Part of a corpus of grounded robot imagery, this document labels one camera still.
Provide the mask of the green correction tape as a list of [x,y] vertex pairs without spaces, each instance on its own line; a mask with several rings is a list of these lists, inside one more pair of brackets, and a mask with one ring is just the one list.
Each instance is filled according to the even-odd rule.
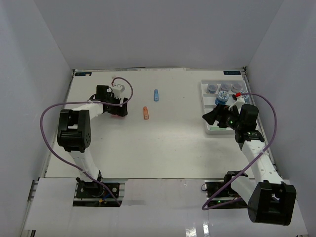
[[218,131],[218,130],[221,130],[221,128],[219,128],[219,127],[211,127],[209,130],[210,131]]

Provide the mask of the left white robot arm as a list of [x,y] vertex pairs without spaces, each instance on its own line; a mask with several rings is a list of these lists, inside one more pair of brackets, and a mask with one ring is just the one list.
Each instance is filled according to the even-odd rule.
[[87,191],[93,197],[99,197],[104,192],[104,184],[99,182],[101,171],[95,165],[88,149],[91,143],[91,120],[101,114],[109,113],[117,117],[128,114],[128,98],[121,98],[124,86],[98,85],[87,104],[74,109],[63,109],[60,112],[57,143],[73,158],[80,171],[80,180],[89,182]]

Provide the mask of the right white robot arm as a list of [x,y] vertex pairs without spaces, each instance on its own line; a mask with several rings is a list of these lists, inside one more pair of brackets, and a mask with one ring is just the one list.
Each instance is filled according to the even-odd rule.
[[231,128],[235,140],[249,164],[241,171],[228,172],[223,186],[210,196],[222,191],[229,197],[237,194],[247,204],[248,216],[253,223],[288,226],[292,220],[296,189],[286,184],[277,173],[262,134],[256,129],[259,110],[251,104],[227,106],[219,104],[202,118],[220,128]]

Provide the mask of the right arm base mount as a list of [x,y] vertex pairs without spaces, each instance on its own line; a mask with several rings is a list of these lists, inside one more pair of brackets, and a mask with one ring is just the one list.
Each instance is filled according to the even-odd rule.
[[[201,186],[201,191],[206,193],[207,199],[209,199],[215,192],[217,192],[224,185],[224,180],[213,180],[205,182]],[[218,194],[212,201],[207,205],[211,207],[213,205],[219,205],[227,203],[223,206],[217,207],[217,209],[245,209],[247,204],[241,197],[232,190],[230,187],[225,188],[220,194]]]

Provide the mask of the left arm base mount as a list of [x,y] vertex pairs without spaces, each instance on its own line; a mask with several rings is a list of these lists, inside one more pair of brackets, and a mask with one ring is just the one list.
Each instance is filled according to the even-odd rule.
[[124,183],[104,183],[119,203],[115,201],[110,192],[103,186],[77,183],[73,206],[74,207],[119,207],[124,197]]

